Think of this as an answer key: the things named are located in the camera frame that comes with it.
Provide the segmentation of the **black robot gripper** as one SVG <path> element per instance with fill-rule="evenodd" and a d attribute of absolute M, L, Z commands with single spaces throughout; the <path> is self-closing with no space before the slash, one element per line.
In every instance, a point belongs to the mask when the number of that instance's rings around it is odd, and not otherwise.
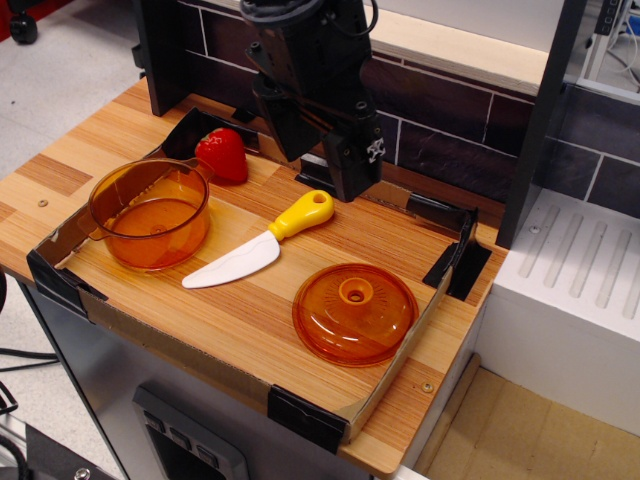
<path fill-rule="evenodd" d="M 381 181 L 386 147 L 361 70 L 379 7 L 361 1 L 243 1 L 258 35 L 246 55 L 271 136 L 288 161 L 323 141 L 336 196 L 351 202 Z"/>

